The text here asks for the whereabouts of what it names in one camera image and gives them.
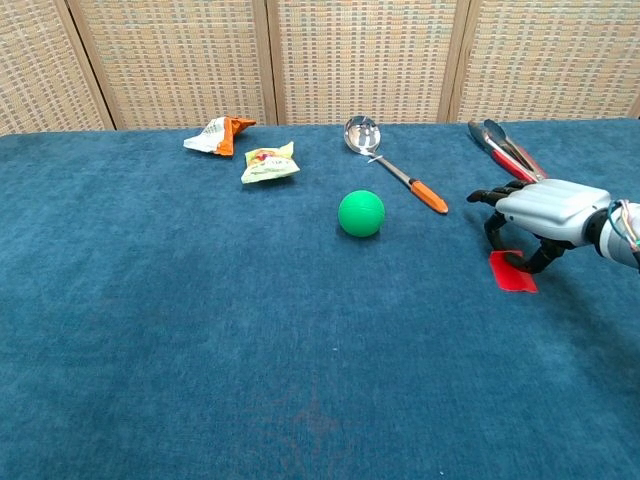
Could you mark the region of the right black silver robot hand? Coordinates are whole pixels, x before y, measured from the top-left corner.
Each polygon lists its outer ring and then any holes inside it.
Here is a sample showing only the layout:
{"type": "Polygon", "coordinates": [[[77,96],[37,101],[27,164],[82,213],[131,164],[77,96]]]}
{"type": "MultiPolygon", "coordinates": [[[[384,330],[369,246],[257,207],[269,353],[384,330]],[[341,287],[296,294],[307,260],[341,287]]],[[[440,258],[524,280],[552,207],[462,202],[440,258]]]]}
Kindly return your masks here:
{"type": "Polygon", "coordinates": [[[467,201],[494,208],[484,230],[490,245],[503,253],[506,263],[518,271],[537,274],[567,250],[598,244],[611,194],[575,182],[543,179],[533,183],[512,181],[492,190],[476,190],[467,201]],[[540,240],[539,248],[530,258],[510,253],[504,245],[500,229],[508,223],[540,240]]]}

